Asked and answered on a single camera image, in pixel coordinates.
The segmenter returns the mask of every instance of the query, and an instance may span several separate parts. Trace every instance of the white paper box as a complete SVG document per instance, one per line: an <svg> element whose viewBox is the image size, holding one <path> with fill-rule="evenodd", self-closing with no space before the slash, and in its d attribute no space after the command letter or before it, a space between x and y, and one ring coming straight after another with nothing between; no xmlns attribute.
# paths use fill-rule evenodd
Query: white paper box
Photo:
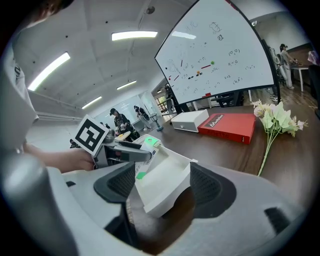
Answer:
<svg viewBox="0 0 320 256"><path fill-rule="evenodd" d="M135 141L142 144L143 135ZM142 179L135 179L135 187L140 195L147 214L159 218L169 211L178 196L190 187L191 159L159 145L156 157L147 174Z"/></svg>
<svg viewBox="0 0 320 256"><path fill-rule="evenodd" d="M198 133L198 126L209 118L208 111L192 111L178 114L171 119L174 129Z"/></svg>

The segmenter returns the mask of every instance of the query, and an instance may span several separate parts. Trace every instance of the ceiling light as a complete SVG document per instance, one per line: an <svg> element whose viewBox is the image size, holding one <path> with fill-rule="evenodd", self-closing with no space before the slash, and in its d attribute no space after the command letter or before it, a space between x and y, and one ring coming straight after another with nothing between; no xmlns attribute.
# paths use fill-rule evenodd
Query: ceiling light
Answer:
<svg viewBox="0 0 320 256"><path fill-rule="evenodd" d="M28 89L34 91L38 86L49 76L57 67L62 65L64 62L70 59L70 56L67 52L62 54L59 58L54 60L49 66L47 66L29 85Z"/></svg>
<svg viewBox="0 0 320 256"><path fill-rule="evenodd" d="M128 38L155 38L158 32L152 31L129 31L112 33L112 41Z"/></svg>
<svg viewBox="0 0 320 256"><path fill-rule="evenodd" d="M188 33L183 33L183 32L178 32L178 31L174 31L171 36L174 37L179 37L179 38L188 38L188 39L195 39L196 36L193 34L188 34Z"/></svg>
<svg viewBox="0 0 320 256"><path fill-rule="evenodd" d="M137 80L135 80L135 81L133 81L133 82L129 82L129 83L125 84L125 85L122 85L122 86L118 87L117 90L120 90L121 88L126 87L126 86L129 86L129 85L132 85L132 84L134 84L136 81L137 81Z"/></svg>
<svg viewBox="0 0 320 256"><path fill-rule="evenodd" d="M90 101L87 105L84 105L82 107L82 109L84 110L86 107L88 107L89 105L91 105L92 103L95 103L96 101L100 100L102 97L99 96L98 98L94 99L93 101Z"/></svg>

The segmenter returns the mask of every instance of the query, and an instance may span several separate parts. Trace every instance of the red box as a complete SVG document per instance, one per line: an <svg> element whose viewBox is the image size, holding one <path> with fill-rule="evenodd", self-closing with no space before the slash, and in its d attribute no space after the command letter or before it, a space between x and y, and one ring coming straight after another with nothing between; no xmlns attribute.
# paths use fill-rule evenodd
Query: red box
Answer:
<svg viewBox="0 0 320 256"><path fill-rule="evenodd" d="M249 144L254 133L254 114L215 113L198 126L199 133Z"/></svg>

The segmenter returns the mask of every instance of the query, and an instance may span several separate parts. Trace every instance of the table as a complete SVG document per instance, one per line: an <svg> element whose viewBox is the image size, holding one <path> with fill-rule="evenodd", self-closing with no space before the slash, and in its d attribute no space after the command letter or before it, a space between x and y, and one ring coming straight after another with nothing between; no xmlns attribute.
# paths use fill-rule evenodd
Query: table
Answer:
<svg viewBox="0 0 320 256"><path fill-rule="evenodd" d="M320 120L314 110L304 105L284 105L291 116L307 120L308 127L297 132L279 135L273 142L265 162L262 177L275 183L294 201L308 207L320 180ZM208 109L212 113L253 113L252 106ZM267 135L259 119L249 145L195 132L175 130L169 122L162 131L148 134L161 140L168 149L200 163L257 175L267 146ZM190 225L193 218L194 198L187 188L176 200L174 207L161 218L147 215L134 187L130 196L131 216L140 247L150 254L158 254L171 245Z"/></svg>
<svg viewBox="0 0 320 256"><path fill-rule="evenodd" d="M131 134L131 131L126 131L125 133L122 134L122 136L118 136L118 137L115 137L114 140L115 141L123 141L125 140L129 135Z"/></svg>
<svg viewBox="0 0 320 256"><path fill-rule="evenodd" d="M308 66L297 66L297 65L294 65L294 66L290 66L290 69L299 71L301 92L303 92L304 91L304 81L302 79L301 70L308 70L309 67Z"/></svg>

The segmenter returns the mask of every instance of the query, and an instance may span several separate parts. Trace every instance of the whiteboard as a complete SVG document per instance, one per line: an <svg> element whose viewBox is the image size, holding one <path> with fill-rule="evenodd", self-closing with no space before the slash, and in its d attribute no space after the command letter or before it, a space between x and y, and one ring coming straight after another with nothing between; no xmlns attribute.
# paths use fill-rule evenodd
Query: whiteboard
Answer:
<svg viewBox="0 0 320 256"><path fill-rule="evenodd" d="M262 43L226 0L199 0L155 56L179 104L273 85Z"/></svg>

